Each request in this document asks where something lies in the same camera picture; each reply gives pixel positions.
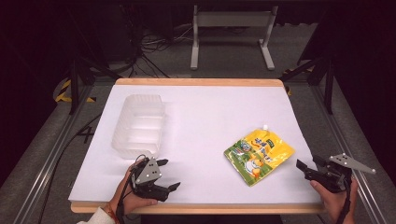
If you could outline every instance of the yellow snack bag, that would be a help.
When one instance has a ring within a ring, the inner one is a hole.
[[[255,130],[224,151],[236,171],[253,186],[294,153],[275,133]]]

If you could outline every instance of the plastic tray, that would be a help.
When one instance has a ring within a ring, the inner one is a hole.
[[[136,159],[142,154],[157,158],[163,119],[160,95],[130,95],[123,104],[111,145],[124,159]]]

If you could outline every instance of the metal bracket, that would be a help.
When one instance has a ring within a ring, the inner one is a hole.
[[[347,168],[363,171],[372,175],[376,174],[375,169],[369,168],[366,165],[358,161],[355,161],[353,158],[348,157],[345,153],[337,156],[330,156],[329,160]]]
[[[152,158],[148,161],[142,173],[136,179],[136,185],[141,185],[152,180],[159,179],[162,176],[157,161]]]

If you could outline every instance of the metal frame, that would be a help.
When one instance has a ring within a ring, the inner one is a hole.
[[[79,96],[79,101],[84,102],[85,99],[89,97],[92,86],[85,86],[82,90],[81,95]],[[43,167],[35,179],[35,183],[33,184],[29,194],[26,196],[23,205],[15,217],[14,224],[27,223],[30,216],[33,214],[35,210],[35,206],[37,205],[41,194],[43,193],[45,187],[50,181],[50,177],[53,175],[56,161],[61,157],[62,151],[67,142],[67,136],[70,134],[73,125],[75,124],[78,115],[83,107],[83,104],[77,104],[77,108],[75,113],[70,114],[67,118],[64,127],[61,130],[61,133],[58,136],[51,152],[48,155],[47,160],[45,161]]]
[[[339,146],[339,152],[348,154],[351,158],[353,158],[352,152],[347,144],[347,140],[342,135],[340,127],[335,120],[334,116],[328,113],[328,108],[325,104],[323,104],[323,93],[320,90],[319,86],[312,86],[311,90],[315,96],[315,99],[320,106],[320,110],[322,114],[325,116],[330,128],[332,129],[332,133],[336,138],[337,144]],[[370,190],[369,183],[367,182],[367,178],[362,171],[352,170],[352,174],[355,176],[356,180],[359,183],[359,195],[361,197],[361,201],[364,204],[364,207],[367,210],[368,215],[372,223],[377,224],[387,224],[384,214],[382,214],[381,209],[379,208],[378,203],[375,200],[373,193]]]
[[[265,37],[259,39],[262,56],[267,64],[268,70],[275,70],[274,62],[268,50],[268,41],[276,18],[277,7],[271,11],[234,12],[234,11],[198,11],[194,6],[193,15],[193,43],[191,53],[191,70],[198,69],[199,37],[198,27],[216,26],[262,26],[265,27]]]

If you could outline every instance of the bracelet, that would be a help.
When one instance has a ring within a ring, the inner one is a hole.
[[[116,222],[116,224],[120,224],[119,219],[117,218],[116,214],[114,213],[113,209],[111,209],[110,203],[107,203],[104,211]]]

